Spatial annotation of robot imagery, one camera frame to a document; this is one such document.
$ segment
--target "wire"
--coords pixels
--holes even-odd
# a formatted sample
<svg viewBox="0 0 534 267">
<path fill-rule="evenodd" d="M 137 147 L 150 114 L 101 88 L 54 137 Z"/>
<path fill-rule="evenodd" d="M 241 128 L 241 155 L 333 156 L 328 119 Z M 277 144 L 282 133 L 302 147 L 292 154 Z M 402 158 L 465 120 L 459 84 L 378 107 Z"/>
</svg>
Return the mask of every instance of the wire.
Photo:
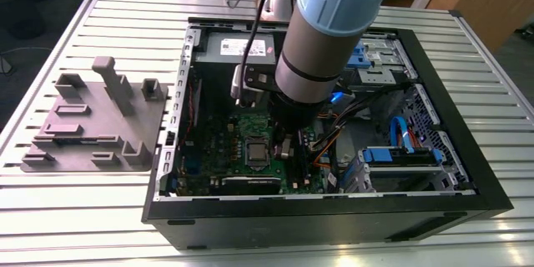
<svg viewBox="0 0 534 267">
<path fill-rule="evenodd" d="M 236 1 L 236 4 L 232 6 L 232 0 L 228 0 L 228 1 L 226 1 L 226 5 L 228 5 L 232 9 L 236 9 L 241 1 L 242 1 L 242 0 L 237 0 L 237 1 Z"/>
<path fill-rule="evenodd" d="M 3 74 L 7 78 L 11 77 L 11 76 L 14 75 L 17 69 L 15 69 L 14 66 L 11 66 L 11 70 L 10 70 L 9 72 L 6 72 L 5 62 L 3 62 L 3 61 L 5 61 L 5 55 L 9 54 L 9 53 L 14 53 L 15 51 L 19 51 L 19 50 L 31 50 L 31 49 L 41 49 L 41 50 L 53 51 L 53 49 L 51 49 L 51 48 L 47 48 L 47 47 L 19 47 L 19 48 L 10 49 L 10 50 L 5 51 L 3 53 L 0 53 L 0 70 L 2 70 L 2 74 Z"/>
<path fill-rule="evenodd" d="M 0 55 L 14 53 L 15 51 L 19 51 L 19 50 L 30 50 L 30 49 L 41 49 L 41 50 L 53 51 L 53 49 L 47 48 L 47 47 L 21 47 L 21 48 L 15 48 L 15 49 L 10 49 L 10 50 L 5 51 L 3 53 L 0 53 Z"/>
<path fill-rule="evenodd" d="M 372 104 L 372 102 L 374 102 L 374 100 L 377 100 L 382 95 L 388 94 L 389 92 L 397 91 L 397 90 L 404 90 L 409 86 L 412 86 L 412 83 L 402 83 L 402 84 L 397 84 L 394 86 L 384 86 L 372 95 L 369 95 L 360 101 L 357 99 L 354 99 L 350 102 L 350 104 L 348 105 L 342 114 L 340 114 L 340 116 L 336 118 L 332 129 L 330 129 L 332 130 L 330 133 L 316 142 L 316 145 L 322 144 L 325 141 L 328 141 L 333 137 L 336 132 L 342 130 L 342 127 L 345 126 L 349 118 L 352 116 L 354 116 L 358 112 L 361 112 L 364 109 L 366 109 L 369 107 L 369 105 Z"/>
<path fill-rule="evenodd" d="M 314 165 L 318 163 L 320 158 L 322 157 L 322 155 L 325 154 L 325 152 L 329 150 L 330 146 L 333 145 L 336 139 L 340 137 L 340 134 L 337 134 L 337 136 L 334 137 L 334 139 L 329 142 L 329 144 L 325 146 L 324 150 L 321 151 L 320 155 L 317 156 L 317 158 L 314 159 Z"/>
<path fill-rule="evenodd" d="M 257 32 L 258 32 L 258 26 L 260 26 L 260 17 L 262 16 L 262 11 L 265 9 L 265 4 L 266 4 L 266 0 L 260 0 L 260 7 L 258 7 L 258 11 L 257 11 L 257 18 L 254 20 L 253 23 L 253 31 L 250 32 L 250 38 L 249 38 L 249 42 L 248 45 L 245 47 L 244 50 L 244 58 L 242 58 L 242 72 L 240 74 L 240 89 L 238 89 L 238 103 L 240 106 L 242 108 L 245 108 L 245 104 L 244 104 L 244 80 L 245 80 L 245 71 L 246 71 L 246 63 L 248 63 L 248 58 L 249 58 L 249 52 L 252 51 L 252 47 L 253 47 L 253 42 L 254 42 L 254 37 L 257 36 Z"/>
</svg>

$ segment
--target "aluminum table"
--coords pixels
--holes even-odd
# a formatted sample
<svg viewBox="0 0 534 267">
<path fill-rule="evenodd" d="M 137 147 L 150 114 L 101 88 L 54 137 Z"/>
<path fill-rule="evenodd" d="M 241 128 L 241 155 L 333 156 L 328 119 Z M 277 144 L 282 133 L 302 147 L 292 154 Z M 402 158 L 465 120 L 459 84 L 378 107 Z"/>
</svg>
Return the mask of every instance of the aluminum table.
<svg viewBox="0 0 534 267">
<path fill-rule="evenodd" d="M 83 1 L 0 135 L 0 263 L 533 265 L 534 110 L 464 19 L 447 11 L 382 8 L 374 25 L 412 29 L 421 40 L 516 207 L 493 219 L 472 221 L 420 242 L 180 252 L 141 222 L 149 172 L 21 170 L 55 102 L 54 80 L 62 73 L 102 81 L 91 71 L 93 58 L 114 56 L 118 73 L 131 83 L 158 78 L 173 84 L 188 18 L 253 19 L 254 15 L 254 0 L 242 0 L 237 9 L 228 8 L 224 0 Z"/>
</svg>

